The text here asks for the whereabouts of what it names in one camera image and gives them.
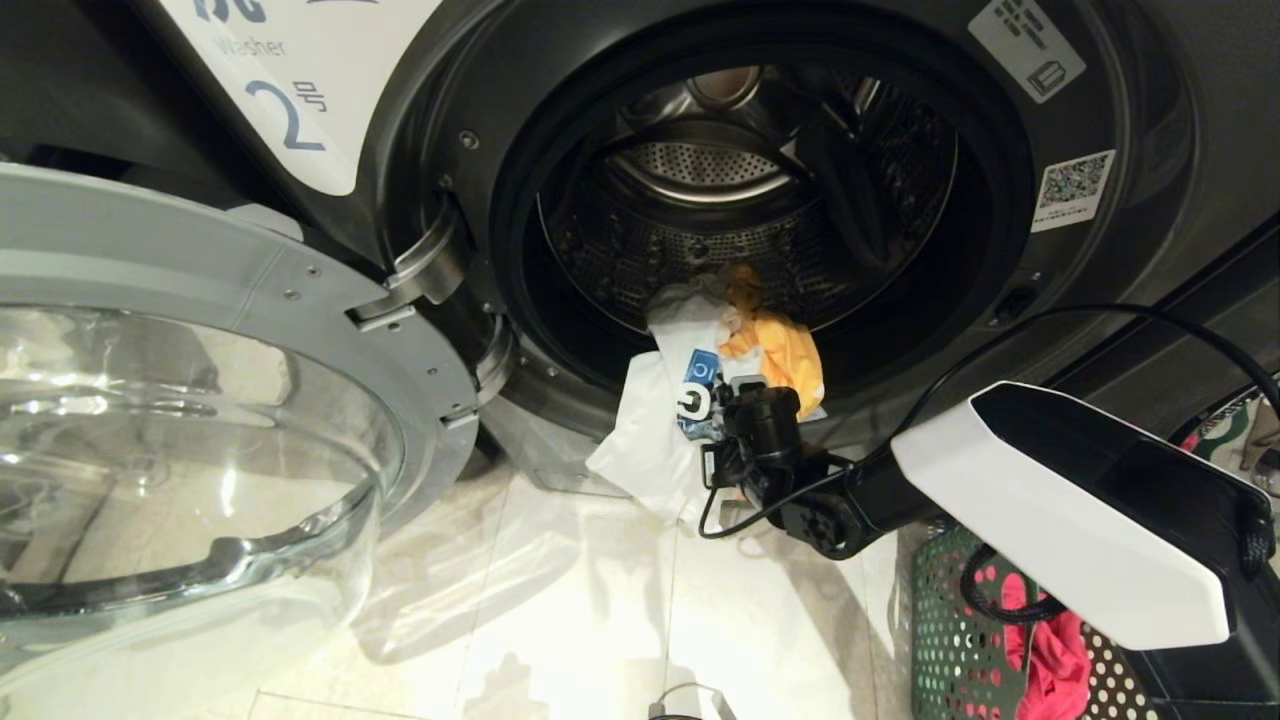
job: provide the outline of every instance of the white label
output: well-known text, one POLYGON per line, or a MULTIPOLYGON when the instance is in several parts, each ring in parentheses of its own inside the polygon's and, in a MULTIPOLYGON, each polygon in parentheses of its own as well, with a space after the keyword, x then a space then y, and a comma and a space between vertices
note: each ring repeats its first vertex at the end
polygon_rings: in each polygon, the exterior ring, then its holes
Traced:
POLYGON ((440 0, 159 0, 284 169, 356 188, 374 106, 440 0))
POLYGON ((1037 102, 1084 72, 1084 60, 1036 0, 992 0, 969 22, 969 32, 1037 102))
POLYGON ((1115 155, 1115 150, 1107 150, 1044 168, 1032 232, 1092 220, 1098 214, 1115 155))

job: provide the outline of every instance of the front-loading washing machine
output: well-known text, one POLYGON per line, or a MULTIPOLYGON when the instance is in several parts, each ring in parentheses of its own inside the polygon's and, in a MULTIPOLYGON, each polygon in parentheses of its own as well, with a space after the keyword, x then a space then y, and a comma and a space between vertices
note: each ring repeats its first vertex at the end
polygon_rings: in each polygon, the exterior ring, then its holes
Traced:
MULTIPOLYGON (((4 12, 14 717, 159 714, 312 647, 481 413, 535 479, 589 482, 564 448, 611 429, 664 284, 749 263, 822 354, 806 432, 844 447, 1029 313, 1161 302, 1274 243, 1270 5, 4 12)), ((1274 369, 1257 281, 1235 340, 1274 369)), ((970 383, 1050 378, 1117 327, 1043 323, 970 383)), ((1142 397, 1108 409, 1185 411, 1142 397)))

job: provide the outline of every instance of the white floor tile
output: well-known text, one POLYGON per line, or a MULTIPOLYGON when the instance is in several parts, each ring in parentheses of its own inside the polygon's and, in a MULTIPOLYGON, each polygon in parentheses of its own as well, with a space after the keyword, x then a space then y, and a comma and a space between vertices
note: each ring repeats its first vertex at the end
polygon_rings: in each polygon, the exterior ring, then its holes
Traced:
POLYGON ((323 702, 310 702, 261 693, 250 720, 399 720, 404 715, 387 715, 355 710, 323 702))
POLYGON ((630 720, 662 689, 675 530, 630 500, 512 480, 463 720, 630 720))
POLYGON ((256 691, 241 691, 184 720, 247 720, 255 697, 257 697, 256 691))
POLYGON ((924 541, 922 527, 909 527, 858 555, 867 578, 877 720, 911 720, 911 559, 924 541))
MULTIPOLYGON (((824 560, 763 523, 749 533, 681 530, 666 684, 717 688, 737 720, 874 719, 861 560, 824 560)), ((701 691, 666 708, 718 716, 701 691)))
POLYGON ((413 717, 456 705, 512 470, 465 480, 378 550, 349 632, 269 683, 271 694, 413 717))

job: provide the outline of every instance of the washing machine door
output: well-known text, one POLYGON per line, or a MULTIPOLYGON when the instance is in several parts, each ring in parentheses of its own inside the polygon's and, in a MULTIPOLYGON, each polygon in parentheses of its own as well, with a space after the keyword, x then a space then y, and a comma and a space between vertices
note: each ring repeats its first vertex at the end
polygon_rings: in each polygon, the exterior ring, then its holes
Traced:
POLYGON ((0 163, 0 715, 261 682, 466 461, 449 343, 253 215, 0 163))

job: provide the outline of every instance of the number 2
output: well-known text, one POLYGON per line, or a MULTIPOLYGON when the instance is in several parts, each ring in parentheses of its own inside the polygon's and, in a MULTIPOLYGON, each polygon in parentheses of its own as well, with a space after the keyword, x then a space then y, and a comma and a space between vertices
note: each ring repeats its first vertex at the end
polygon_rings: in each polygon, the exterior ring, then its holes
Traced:
POLYGON ((324 143, 303 142, 298 140, 298 109, 293 106, 293 100, 289 100, 289 96, 282 92, 279 87, 261 79, 255 79, 244 86, 244 92, 248 92, 250 95, 257 95, 257 91, 260 90, 270 92, 282 104, 284 104, 284 114, 288 118, 288 126, 284 128, 285 147, 289 150, 324 150, 324 143))

